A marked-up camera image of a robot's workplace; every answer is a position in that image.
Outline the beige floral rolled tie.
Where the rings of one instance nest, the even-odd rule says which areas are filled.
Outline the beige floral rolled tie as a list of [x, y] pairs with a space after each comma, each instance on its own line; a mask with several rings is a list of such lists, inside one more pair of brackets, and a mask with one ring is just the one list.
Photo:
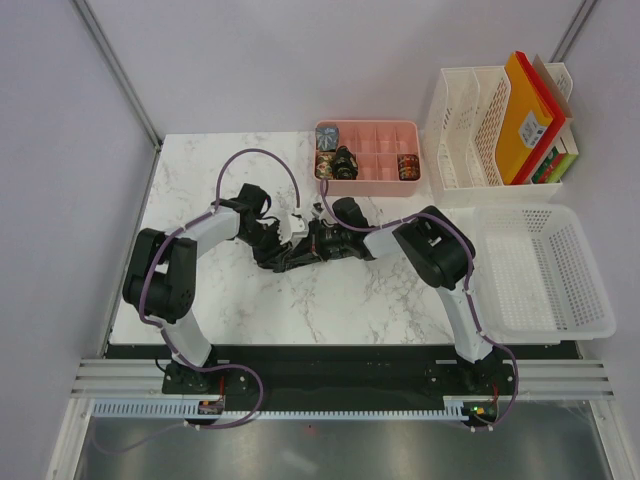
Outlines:
[[334, 152], [318, 152], [315, 158], [315, 177], [319, 180], [334, 178], [333, 162]]

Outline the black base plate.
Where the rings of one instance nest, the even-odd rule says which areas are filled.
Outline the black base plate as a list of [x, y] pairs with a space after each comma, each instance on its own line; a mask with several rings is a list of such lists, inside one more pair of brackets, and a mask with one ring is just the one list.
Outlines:
[[171, 360], [168, 347], [111, 346], [107, 359], [152, 360], [163, 373], [165, 394], [219, 394], [248, 410], [438, 409], [447, 396], [478, 396], [491, 403], [519, 393], [520, 360], [578, 360], [573, 342], [516, 345], [493, 350], [489, 387], [462, 388], [454, 380], [457, 354], [450, 346], [218, 346], [219, 372], [203, 374]]

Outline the dark floral patterned tie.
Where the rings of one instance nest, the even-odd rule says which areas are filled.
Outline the dark floral patterned tie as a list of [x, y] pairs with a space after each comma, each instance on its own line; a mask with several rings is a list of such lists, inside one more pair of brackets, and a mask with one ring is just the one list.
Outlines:
[[289, 249], [287, 252], [278, 255], [274, 260], [270, 260], [267, 263], [267, 268], [275, 273], [284, 273], [316, 263], [348, 258], [355, 258], [362, 261], [371, 261], [374, 259], [363, 245], [350, 242], [301, 242], [294, 249]]

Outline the pink compartment organizer box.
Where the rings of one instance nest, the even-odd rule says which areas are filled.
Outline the pink compartment organizer box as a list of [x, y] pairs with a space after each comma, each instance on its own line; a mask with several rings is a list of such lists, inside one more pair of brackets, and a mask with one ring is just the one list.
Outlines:
[[[408, 120], [321, 120], [318, 126], [337, 125], [340, 130], [340, 146], [346, 146], [358, 164], [356, 180], [336, 180], [315, 177], [315, 131], [312, 149], [311, 173], [317, 186], [328, 183], [330, 196], [352, 197], [410, 197], [416, 194], [427, 178], [426, 167], [420, 151], [419, 132], [415, 123]], [[420, 178], [416, 181], [400, 181], [397, 156], [414, 154], [420, 160]]]

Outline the white perforated plastic basket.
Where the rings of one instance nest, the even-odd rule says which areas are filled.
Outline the white perforated plastic basket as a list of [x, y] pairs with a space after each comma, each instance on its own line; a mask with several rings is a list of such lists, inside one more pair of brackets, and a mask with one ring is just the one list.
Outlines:
[[542, 344], [611, 337], [616, 320], [576, 214], [557, 204], [479, 207], [473, 279], [490, 330]]

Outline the green book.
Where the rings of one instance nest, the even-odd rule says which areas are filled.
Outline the green book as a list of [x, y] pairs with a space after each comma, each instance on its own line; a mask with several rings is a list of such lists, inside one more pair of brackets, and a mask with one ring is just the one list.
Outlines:
[[565, 152], [553, 148], [538, 170], [533, 174], [531, 182], [533, 184], [557, 183], [578, 155], [578, 152]]

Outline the grey rolled tie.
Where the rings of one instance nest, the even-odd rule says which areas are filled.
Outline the grey rolled tie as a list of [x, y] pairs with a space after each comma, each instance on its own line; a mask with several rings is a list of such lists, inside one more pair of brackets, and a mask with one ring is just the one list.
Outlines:
[[318, 126], [315, 129], [316, 149], [320, 152], [335, 152], [340, 146], [340, 130], [337, 125]]

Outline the black rolled tie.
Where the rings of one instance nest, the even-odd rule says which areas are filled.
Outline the black rolled tie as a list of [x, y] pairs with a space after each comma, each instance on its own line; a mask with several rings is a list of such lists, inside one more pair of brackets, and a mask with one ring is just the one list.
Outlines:
[[355, 156], [346, 146], [340, 146], [332, 162], [333, 178], [336, 180], [356, 180], [358, 164]]

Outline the red rolled tie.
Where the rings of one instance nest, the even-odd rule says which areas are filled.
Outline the red rolled tie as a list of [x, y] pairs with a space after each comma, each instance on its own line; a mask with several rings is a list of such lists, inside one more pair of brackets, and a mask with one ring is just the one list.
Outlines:
[[400, 181], [416, 181], [420, 178], [420, 160], [417, 155], [399, 154], [397, 166]]

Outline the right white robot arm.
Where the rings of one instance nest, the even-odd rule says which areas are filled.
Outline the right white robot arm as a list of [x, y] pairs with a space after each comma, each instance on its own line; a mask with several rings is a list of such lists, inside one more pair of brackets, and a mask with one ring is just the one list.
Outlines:
[[487, 339], [474, 304], [471, 275], [475, 249], [471, 241], [434, 206], [418, 216], [385, 227], [368, 224], [351, 197], [334, 202], [332, 224], [314, 220], [305, 239], [288, 253], [287, 270], [354, 257], [369, 261], [402, 253], [419, 278], [436, 290], [454, 334], [455, 382], [473, 394], [494, 381], [495, 343]]

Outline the white file organizer rack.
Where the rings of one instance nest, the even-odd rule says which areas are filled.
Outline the white file organizer rack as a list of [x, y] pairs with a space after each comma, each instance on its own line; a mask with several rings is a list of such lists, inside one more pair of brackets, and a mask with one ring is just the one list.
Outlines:
[[437, 203], [547, 202], [560, 188], [503, 183], [495, 152], [510, 93], [504, 66], [440, 70], [422, 140]]

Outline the brown cardboard folder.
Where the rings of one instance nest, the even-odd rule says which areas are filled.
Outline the brown cardboard folder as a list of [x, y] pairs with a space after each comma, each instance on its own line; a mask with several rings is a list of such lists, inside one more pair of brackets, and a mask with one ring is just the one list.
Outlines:
[[533, 60], [533, 68], [549, 88], [568, 122], [573, 120], [569, 98], [573, 89], [573, 79], [563, 62], [544, 63], [539, 55]]

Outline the red folder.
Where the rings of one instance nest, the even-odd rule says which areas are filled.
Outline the red folder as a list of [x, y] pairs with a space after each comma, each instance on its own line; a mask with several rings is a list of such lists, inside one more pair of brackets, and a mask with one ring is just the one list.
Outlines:
[[554, 114], [554, 118], [542, 138], [537, 142], [525, 165], [516, 176], [515, 183], [511, 185], [521, 185], [531, 180], [535, 171], [538, 169], [546, 155], [550, 152], [555, 141], [559, 139], [561, 134], [568, 130], [573, 121], [567, 121], [559, 105], [554, 100], [549, 88], [533, 68], [533, 61], [529, 60], [529, 62], [532, 65], [529, 73], [530, 78], [538, 88], [541, 98], [544, 100], [549, 110]]

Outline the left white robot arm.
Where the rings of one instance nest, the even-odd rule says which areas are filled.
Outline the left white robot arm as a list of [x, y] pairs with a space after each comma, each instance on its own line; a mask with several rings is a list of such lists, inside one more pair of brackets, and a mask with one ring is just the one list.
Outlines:
[[276, 266], [288, 246], [281, 242], [278, 220], [262, 222], [270, 206], [264, 190], [245, 184], [238, 196], [211, 205], [183, 226], [145, 228], [136, 237], [123, 299], [144, 324], [160, 330], [174, 361], [187, 366], [185, 382], [198, 393], [211, 392], [220, 378], [218, 367], [208, 362], [212, 347], [192, 310], [198, 259], [223, 242], [240, 240], [252, 248], [259, 266]]

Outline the orange folder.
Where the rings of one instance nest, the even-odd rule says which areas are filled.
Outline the orange folder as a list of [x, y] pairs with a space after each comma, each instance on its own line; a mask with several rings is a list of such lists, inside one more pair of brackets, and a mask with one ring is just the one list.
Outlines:
[[505, 185], [515, 183], [554, 118], [530, 78], [531, 67], [521, 51], [514, 51], [505, 65], [511, 93], [495, 152], [496, 166]]

